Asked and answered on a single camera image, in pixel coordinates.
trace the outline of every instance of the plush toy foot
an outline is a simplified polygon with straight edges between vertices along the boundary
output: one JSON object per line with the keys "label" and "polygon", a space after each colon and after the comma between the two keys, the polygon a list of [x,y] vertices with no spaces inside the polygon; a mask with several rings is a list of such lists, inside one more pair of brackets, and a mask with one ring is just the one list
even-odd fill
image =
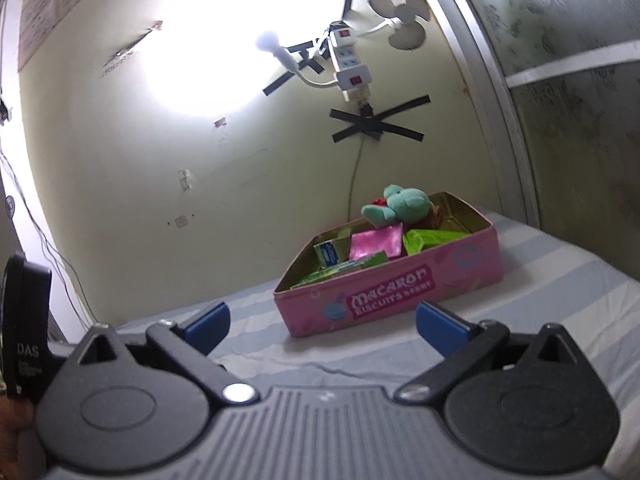
{"label": "plush toy foot", "polygon": [[381,205],[366,205],[361,209],[362,216],[366,218],[376,229],[386,227],[398,222],[396,213],[391,208]]}

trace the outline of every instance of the small white fan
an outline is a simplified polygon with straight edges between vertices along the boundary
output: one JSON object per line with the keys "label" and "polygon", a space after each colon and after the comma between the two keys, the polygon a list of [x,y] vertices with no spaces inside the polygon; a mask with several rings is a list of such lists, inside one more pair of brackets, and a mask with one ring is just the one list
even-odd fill
{"label": "small white fan", "polygon": [[422,46],[427,34],[424,27],[416,21],[416,16],[426,22],[431,19],[427,0],[406,0],[400,5],[395,5],[391,0],[369,0],[369,6],[396,30],[389,36],[389,44],[393,48],[414,50]]}

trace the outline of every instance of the bed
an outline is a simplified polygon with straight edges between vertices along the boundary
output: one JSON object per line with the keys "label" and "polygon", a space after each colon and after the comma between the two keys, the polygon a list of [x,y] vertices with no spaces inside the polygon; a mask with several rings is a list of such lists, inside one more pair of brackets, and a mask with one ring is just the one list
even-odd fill
{"label": "bed", "polygon": [[[514,332],[536,332],[552,321],[564,324],[621,412],[620,433],[606,467],[621,479],[640,477],[640,283],[588,251],[484,213],[498,231],[505,277],[442,304],[468,320],[500,320]],[[230,307],[232,324],[210,354],[263,392],[275,384],[382,384],[391,393],[441,360],[418,336],[413,312],[290,338],[273,302],[276,284],[221,298]],[[162,318],[181,322],[210,303],[132,322],[119,331],[142,332]]]}

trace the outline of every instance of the teal stuffed animal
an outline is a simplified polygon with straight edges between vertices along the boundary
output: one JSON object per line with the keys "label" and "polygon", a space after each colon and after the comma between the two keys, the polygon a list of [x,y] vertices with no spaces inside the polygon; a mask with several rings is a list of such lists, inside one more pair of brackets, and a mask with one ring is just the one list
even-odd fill
{"label": "teal stuffed animal", "polygon": [[398,222],[415,224],[429,214],[433,205],[425,192],[413,187],[392,184],[385,187],[383,195],[386,205],[368,204],[361,209],[362,216],[377,229]]}

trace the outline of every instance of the bright green package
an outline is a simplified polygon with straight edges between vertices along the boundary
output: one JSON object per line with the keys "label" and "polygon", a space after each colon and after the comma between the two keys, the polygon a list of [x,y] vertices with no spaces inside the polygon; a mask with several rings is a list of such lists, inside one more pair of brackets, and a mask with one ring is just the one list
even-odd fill
{"label": "bright green package", "polygon": [[350,262],[344,262],[327,269],[320,269],[316,272],[312,272],[306,278],[303,278],[299,283],[291,288],[298,288],[299,286],[311,285],[312,283],[324,282],[330,278],[336,278],[348,272],[355,272],[356,270],[369,269],[381,264],[386,264],[389,258],[386,256],[385,251],[379,253],[363,256],[357,260]]}
{"label": "bright green package", "polygon": [[447,242],[459,240],[468,236],[468,233],[459,231],[440,231],[432,229],[411,229],[402,235],[402,243],[406,254],[412,256],[425,249],[431,249]]}

